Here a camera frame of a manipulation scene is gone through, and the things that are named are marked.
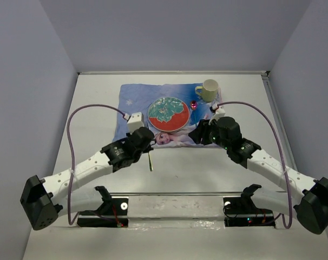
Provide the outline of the iridescent fork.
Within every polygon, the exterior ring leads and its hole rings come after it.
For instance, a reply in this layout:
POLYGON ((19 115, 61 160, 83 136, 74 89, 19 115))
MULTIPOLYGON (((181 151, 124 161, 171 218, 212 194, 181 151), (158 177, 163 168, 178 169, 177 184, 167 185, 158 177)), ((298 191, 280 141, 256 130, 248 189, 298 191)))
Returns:
MULTIPOLYGON (((148 123, 146 121, 144 122, 144 124, 145 124, 145 127, 147 129, 149 129, 148 123)), ((150 156, 150 150, 148 151, 148 162, 149 162, 149 170, 151 172, 153 172, 153 163, 152 163, 152 159, 151 159, 151 156, 150 156)))

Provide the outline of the gold spoon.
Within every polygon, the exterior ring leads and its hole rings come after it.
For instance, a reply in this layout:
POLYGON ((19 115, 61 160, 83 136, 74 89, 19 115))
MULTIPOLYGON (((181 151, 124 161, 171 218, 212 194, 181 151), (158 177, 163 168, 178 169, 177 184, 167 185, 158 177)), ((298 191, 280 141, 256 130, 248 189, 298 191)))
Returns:
POLYGON ((196 108, 197 108, 197 102, 195 100, 192 100, 190 102, 190 107, 191 107, 191 110, 192 110, 192 117, 194 118, 194 121, 196 121, 195 111, 196 111, 196 108))

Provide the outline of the red and teal plate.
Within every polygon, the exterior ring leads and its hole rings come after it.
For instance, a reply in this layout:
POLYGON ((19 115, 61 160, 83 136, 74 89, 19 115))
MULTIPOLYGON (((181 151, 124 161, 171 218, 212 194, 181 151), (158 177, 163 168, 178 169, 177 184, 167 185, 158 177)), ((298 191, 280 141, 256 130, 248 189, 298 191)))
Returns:
POLYGON ((148 108, 147 117, 154 128, 161 132, 176 132, 189 123, 187 104, 175 97, 161 97, 148 108))

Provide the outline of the blue princess print cloth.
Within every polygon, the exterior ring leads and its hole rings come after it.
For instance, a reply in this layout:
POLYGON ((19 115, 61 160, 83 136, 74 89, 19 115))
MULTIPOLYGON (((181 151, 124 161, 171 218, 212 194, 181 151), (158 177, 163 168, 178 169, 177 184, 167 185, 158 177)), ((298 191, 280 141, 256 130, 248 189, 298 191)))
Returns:
POLYGON ((193 147, 195 146, 195 143, 188 136, 188 133, 198 126, 200 120, 210 119, 212 116, 210 106, 222 101, 221 90, 219 90, 216 98, 212 102, 206 103, 195 93, 195 87, 200 85, 202 84, 124 84, 121 86, 119 93, 118 109, 129 115, 136 112, 141 112, 143 114, 144 121, 148 123, 149 129, 155 135, 155 148, 193 147), (157 130, 152 126, 147 117, 149 106, 157 99, 164 97, 178 98, 185 102, 189 108, 189 123, 176 132, 161 132, 157 130), (190 107, 190 102, 192 100, 197 102, 197 108, 195 111, 196 121, 194 121, 194 118, 192 117, 192 110, 190 107))

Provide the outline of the pale yellow mug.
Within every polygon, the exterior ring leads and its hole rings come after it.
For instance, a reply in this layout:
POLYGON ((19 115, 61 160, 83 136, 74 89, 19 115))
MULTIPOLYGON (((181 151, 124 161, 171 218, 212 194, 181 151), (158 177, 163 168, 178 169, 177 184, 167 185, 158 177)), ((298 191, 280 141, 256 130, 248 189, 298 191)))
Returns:
POLYGON ((199 95, 206 103, 212 102, 219 91, 219 84, 216 80, 205 80, 202 85, 195 87, 195 93, 199 95))

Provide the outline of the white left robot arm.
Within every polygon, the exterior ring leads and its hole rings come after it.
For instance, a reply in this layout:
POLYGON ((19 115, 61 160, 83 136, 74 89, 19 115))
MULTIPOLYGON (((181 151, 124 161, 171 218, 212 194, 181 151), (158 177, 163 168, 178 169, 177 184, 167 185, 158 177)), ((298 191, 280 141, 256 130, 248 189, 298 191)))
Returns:
POLYGON ((102 147, 74 170, 68 169, 42 179, 37 175, 27 179, 20 204, 31 227, 37 231, 51 225, 60 213, 67 213, 68 202, 64 203, 63 199, 70 198, 72 191, 138 162, 143 153, 152 150, 152 141, 154 133, 140 127, 125 138, 102 147))

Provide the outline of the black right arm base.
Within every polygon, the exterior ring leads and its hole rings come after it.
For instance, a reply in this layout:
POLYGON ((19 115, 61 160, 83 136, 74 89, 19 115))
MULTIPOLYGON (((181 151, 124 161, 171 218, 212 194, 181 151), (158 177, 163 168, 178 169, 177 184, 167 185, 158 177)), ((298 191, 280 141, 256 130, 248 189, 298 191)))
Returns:
POLYGON ((268 209, 260 209, 255 206, 251 198, 254 193, 261 189, 258 184, 246 187, 238 197, 223 198, 224 224, 230 227, 275 227, 276 217, 268 209))

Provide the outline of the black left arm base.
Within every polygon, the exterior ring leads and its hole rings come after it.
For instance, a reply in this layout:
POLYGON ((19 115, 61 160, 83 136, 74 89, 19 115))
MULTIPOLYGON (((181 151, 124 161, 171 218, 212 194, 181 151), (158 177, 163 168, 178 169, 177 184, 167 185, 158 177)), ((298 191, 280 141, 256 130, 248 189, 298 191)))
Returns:
POLYGON ((83 228, 127 228, 128 197, 112 197, 104 186, 94 188, 102 203, 96 210, 85 210, 79 214, 77 226, 83 228))

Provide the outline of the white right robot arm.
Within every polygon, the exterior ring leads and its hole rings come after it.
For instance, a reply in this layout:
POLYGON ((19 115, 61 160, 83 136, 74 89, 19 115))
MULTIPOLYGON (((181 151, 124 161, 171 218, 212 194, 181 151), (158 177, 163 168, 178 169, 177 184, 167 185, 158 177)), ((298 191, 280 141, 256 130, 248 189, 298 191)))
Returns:
POLYGON ((258 144, 242 136, 239 124, 229 116, 200 120, 189 137, 202 145, 216 144, 243 168, 258 173, 287 192, 284 213, 295 218, 308 231, 321 234, 328 227, 328 179, 314 179, 281 164, 258 144))

